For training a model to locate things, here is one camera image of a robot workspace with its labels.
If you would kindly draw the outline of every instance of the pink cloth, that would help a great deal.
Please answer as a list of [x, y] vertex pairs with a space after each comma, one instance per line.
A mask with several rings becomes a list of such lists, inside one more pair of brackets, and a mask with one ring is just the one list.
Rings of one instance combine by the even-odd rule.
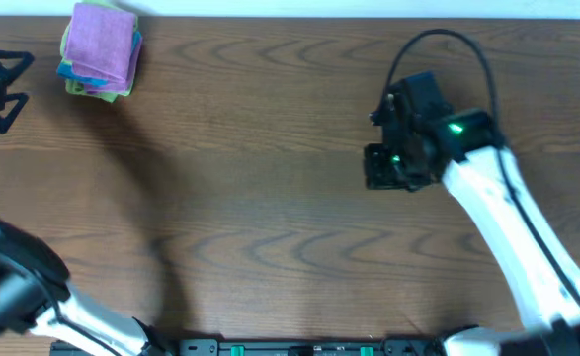
[[133, 77], [135, 76], [135, 68], [138, 64], [138, 57], [140, 56], [140, 48], [142, 47], [142, 36], [138, 34], [139, 39], [138, 43], [135, 45], [135, 50], [131, 55], [131, 59], [129, 60], [128, 67], [129, 71], [127, 72], [126, 81], [124, 83], [113, 83], [109, 82], [108, 84], [102, 86], [95, 86], [91, 84], [84, 84], [83, 88], [88, 94], [95, 94], [100, 92], [115, 92], [115, 93], [123, 93], [129, 89], [131, 84], [133, 84]]
[[79, 76], [125, 83], [129, 73], [135, 15], [99, 5], [77, 3], [64, 57]]

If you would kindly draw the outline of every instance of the white wall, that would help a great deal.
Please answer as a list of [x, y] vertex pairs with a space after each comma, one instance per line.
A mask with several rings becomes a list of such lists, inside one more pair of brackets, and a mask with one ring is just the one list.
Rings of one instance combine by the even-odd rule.
[[[0, 15], [70, 15], [76, 0], [0, 0]], [[147, 15], [580, 19], [580, 0], [128, 0]]]

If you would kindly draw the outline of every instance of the blue cloth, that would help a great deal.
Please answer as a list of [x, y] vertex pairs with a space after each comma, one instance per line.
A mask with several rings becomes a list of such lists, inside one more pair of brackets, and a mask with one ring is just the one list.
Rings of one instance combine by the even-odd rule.
[[[133, 34], [133, 47], [132, 47], [132, 51], [135, 50], [135, 47], [138, 45], [138, 42], [140, 41], [140, 31], [136, 31]], [[108, 81], [105, 79], [97, 79], [97, 78], [90, 78], [90, 77], [84, 77], [84, 76], [80, 76], [80, 75], [76, 75], [72, 72], [72, 64], [68, 64], [68, 63], [64, 63], [61, 62], [59, 64], [59, 67], [56, 68], [56, 74], [60, 77], [63, 77], [65, 79], [72, 79], [72, 80], [76, 80], [78, 82], [81, 82], [83, 84], [90, 84], [90, 85], [94, 85], [94, 86], [104, 86], [106, 84], [108, 84]]]
[[96, 79], [96, 78], [88, 78], [88, 77], [78, 76], [78, 75], [72, 73], [72, 64], [67, 64], [64, 62], [61, 62], [59, 64], [59, 67], [56, 68], [56, 74], [60, 77], [65, 78], [65, 79], [73, 79], [73, 80], [79, 81], [81, 83], [91, 84], [94, 86], [104, 86], [105, 84], [108, 83], [108, 81], [105, 79]]

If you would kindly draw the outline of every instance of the wood grain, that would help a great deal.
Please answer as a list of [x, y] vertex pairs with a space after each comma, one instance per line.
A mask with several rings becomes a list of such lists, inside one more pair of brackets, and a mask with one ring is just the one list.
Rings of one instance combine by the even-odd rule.
[[[141, 19], [136, 85], [115, 104], [55, 76], [66, 18], [0, 18], [37, 61], [0, 135], [0, 217], [41, 236], [74, 282], [172, 336], [382, 337], [520, 326], [504, 278], [443, 187], [364, 188], [366, 119], [416, 33], [463, 31], [495, 70], [503, 129], [580, 264], [580, 22]], [[486, 105], [465, 48], [429, 40], [457, 108]], [[0, 355], [45, 355], [8, 336]]]

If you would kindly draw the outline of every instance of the stack of cloths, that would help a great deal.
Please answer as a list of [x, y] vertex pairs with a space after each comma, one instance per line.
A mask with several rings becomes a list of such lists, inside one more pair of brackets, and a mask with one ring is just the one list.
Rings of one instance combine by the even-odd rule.
[[131, 92], [141, 45], [134, 14], [103, 0], [85, 0], [74, 6], [63, 34], [57, 74], [65, 78], [68, 93], [112, 103]]

